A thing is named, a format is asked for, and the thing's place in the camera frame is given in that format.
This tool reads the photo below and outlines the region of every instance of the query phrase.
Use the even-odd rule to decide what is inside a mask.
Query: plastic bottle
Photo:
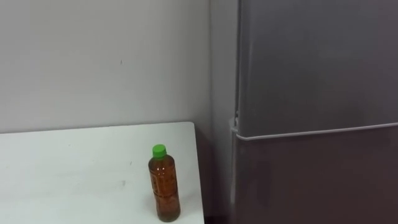
[[[180,216],[177,176],[173,157],[167,154],[162,144],[152,149],[149,161],[150,178],[155,194],[157,216],[163,222],[172,222]]]

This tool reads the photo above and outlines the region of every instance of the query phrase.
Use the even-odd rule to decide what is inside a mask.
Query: bottle label
[[[150,172],[152,188],[156,196],[167,198],[175,195],[178,191],[175,168],[168,167],[162,172]]]

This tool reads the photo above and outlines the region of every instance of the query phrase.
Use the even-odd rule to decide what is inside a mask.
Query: green bottle cap
[[[162,159],[167,155],[166,146],[158,144],[152,148],[152,153],[155,159]]]

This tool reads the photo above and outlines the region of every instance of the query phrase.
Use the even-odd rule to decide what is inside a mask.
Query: refrigerator door
[[[240,4],[239,137],[398,123],[398,1]]]
[[[235,139],[231,223],[398,223],[398,128]]]

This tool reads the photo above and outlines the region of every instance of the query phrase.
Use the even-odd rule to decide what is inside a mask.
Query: white wall
[[[215,215],[229,209],[232,153],[228,121],[234,117],[238,1],[211,2],[211,97],[214,139]]]
[[[210,133],[208,0],[0,1],[0,133],[194,121]]]

